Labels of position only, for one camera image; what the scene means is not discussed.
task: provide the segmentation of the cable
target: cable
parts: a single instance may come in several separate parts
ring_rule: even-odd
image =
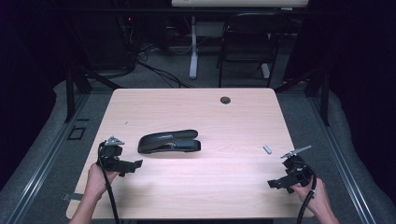
[[[139,60],[141,61],[148,61],[149,60],[149,51],[154,50],[154,45],[153,44],[148,44],[145,47],[143,47],[140,52],[137,54],[137,56],[139,57]]]
[[[177,50],[175,50],[175,48],[188,48],[188,49],[183,51],[183,52],[178,52]],[[190,52],[190,50],[192,49],[192,45],[186,46],[186,47],[173,47],[173,46],[170,46],[169,49],[171,49],[175,54],[182,55],[182,54]]]
[[[303,215],[304,215],[305,208],[308,206],[308,203],[311,200],[312,195],[314,195],[314,193],[315,193],[315,188],[317,187],[317,175],[316,175],[314,169],[312,169],[312,167],[310,165],[308,165],[307,163],[305,163],[303,161],[294,161],[293,163],[300,163],[300,164],[308,167],[308,169],[312,173],[312,178],[313,178],[311,190],[309,190],[309,193],[306,195],[306,198],[305,198],[303,204],[301,205],[300,212],[297,217],[297,224],[301,224],[303,221]]]
[[[170,73],[168,73],[166,71],[163,71],[163,70],[158,69],[158,68],[151,67],[150,65],[145,64],[145,63],[141,63],[139,61],[137,61],[136,63],[138,63],[138,64],[142,65],[143,67],[146,67],[147,69],[155,72],[157,75],[159,75],[163,79],[164,82],[166,82],[172,88],[174,88],[174,87],[166,80],[166,78],[171,80],[171,81],[173,81],[173,82],[176,82],[179,88],[181,88],[181,87],[193,88],[192,85],[180,81],[177,77],[175,77],[174,75],[172,75],[172,74],[170,74]]]
[[[111,74],[111,75],[103,75],[100,74],[101,77],[105,77],[107,79],[112,79],[112,78],[116,78],[116,77],[125,77],[126,75],[130,74],[133,71],[132,68],[124,68],[122,71],[120,71],[119,73],[116,74]]]
[[[113,209],[114,219],[115,219],[115,221],[116,221],[116,224],[120,224],[119,214],[118,214],[118,212],[117,212],[117,206],[116,206],[116,201],[114,200],[113,190],[111,189],[111,184],[110,184],[110,182],[108,181],[105,167],[103,166],[102,160],[101,160],[101,158],[100,158],[101,148],[102,148],[102,146],[103,146],[104,144],[105,144],[105,143],[101,143],[101,144],[99,145],[99,148],[98,148],[98,158],[99,158],[99,163],[100,163],[100,167],[101,167],[101,169],[102,169],[103,176],[104,176],[105,181],[106,181],[106,189],[107,189],[107,192],[108,192],[108,197],[110,198],[111,208]]]

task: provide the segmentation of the power cord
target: power cord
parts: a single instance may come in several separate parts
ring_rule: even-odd
[[[304,211],[305,211],[306,207],[308,206],[308,203],[311,200],[312,196],[314,195],[315,189],[317,187],[317,175],[316,175],[314,169],[312,169],[312,167],[310,165],[308,165],[307,163],[305,163],[303,161],[294,161],[293,163],[299,163],[299,164],[302,164],[302,165],[308,167],[308,169],[311,171],[311,174],[312,174],[311,190],[309,190],[309,193],[306,195],[306,198],[305,198],[303,204],[301,205],[300,212],[297,217],[297,224],[301,224],[303,221]]]
[[[136,63],[142,65],[143,67],[147,68],[148,70],[151,70],[154,73],[156,73],[157,75],[159,75],[163,79],[163,81],[166,82],[172,88],[174,88],[174,87],[166,79],[169,79],[169,80],[171,80],[173,82],[176,82],[176,84],[178,85],[179,88],[181,88],[181,87],[193,88],[192,85],[180,81],[177,77],[175,77],[174,75],[172,75],[172,74],[170,74],[170,73],[168,73],[166,71],[163,71],[163,70],[158,69],[158,68],[154,68],[154,67],[152,67],[152,66],[150,66],[148,64],[141,63],[139,61],[137,61]]]
[[[99,158],[100,158],[100,155],[101,155],[100,152],[101,152],[101,150],[103,148],[103,145],[104,145],[104,143],[101,143],[99,145],[99,148],[98,148],[98,157]],[[107,189],[107,192],[108,192],[108,197],[110,198],[111,208],[113,209],[114,219],[116,221],[116,224],[120,224],[119,214],[117,212],[117,206],[116,206],[116,201],[114,200],[113,190],[111,188],[110,181],[108,181],[105,167],[102,164],[102,160],[100,160],[100,159],[99,159],[99,164],[100,164],[100,168],[102,169],[103,177],[105,178],[105,181],[106,181],[106,189]]]

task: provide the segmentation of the desk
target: desk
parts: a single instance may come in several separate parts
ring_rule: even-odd
[[[227,96],[227,105],[220,98]],[[197,130],[198,152],[137,153],[149,133]],[[280,156],[293,149],[271,89],[120,89],[113,93],[76,193],[83,193],[101,142],[125,142],[120,159],[143,160],[134,174],[112,184],[120,218],[297,217],[297,194],[270,189],[267,180],[285,176]],[[273,153],[262,147],[268,145]],[[71,217],[78,201],[67,209]],[[113,218],[107,193],[93,218]]]
[[[293,7],[306,7],[308,0],[172,0],[172,7],[283,7],[290,10]],[[197,78],[198,54],[196,48],[196,21],[191,19],[191,63],[190,78]],[[264,77],[269,76],[267,64],[262,66]]]

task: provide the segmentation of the wrist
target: wrist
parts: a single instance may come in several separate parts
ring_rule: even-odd
[[[102,198],[103,192],[100,190],[85,190],[84,197],[90,201],[99,201]]]
[[[337,223],[339,223],[337,217],[334,215],[331,208],[313,209],[312,212],[317,217],[320,224],[337,224]]]

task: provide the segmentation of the small metal piece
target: small metal piece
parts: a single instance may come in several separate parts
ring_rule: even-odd
[[[302,151],[304,151],[304,150],[307,150],[307,149],[309,149],[309,148],[311,148],[311,146],[300,147],[300,148],[294,149],[293,151],[290,151],[290,152],[286,153],[285,155],[281,156],[280,159],[283,159],[283,158],[286,158],[286,157],[290,157],[290,156],[297,155],[297,153],[300,153],[300,152],[302,152]]]
[[[267,145],[265,145],[263,148],[265,149],[265,151],[266,151],[268,154],[271,154],[271,153],[272,153],[271,148],[269,148]]]
[[[108,147],[124,145],[124,144],[125,144],[124,142],[122,142],[120,139],[118,139],[114,136],[111,136],[110,138],[108,138],[107,141],[105,141],[105,146],[108,146]]]

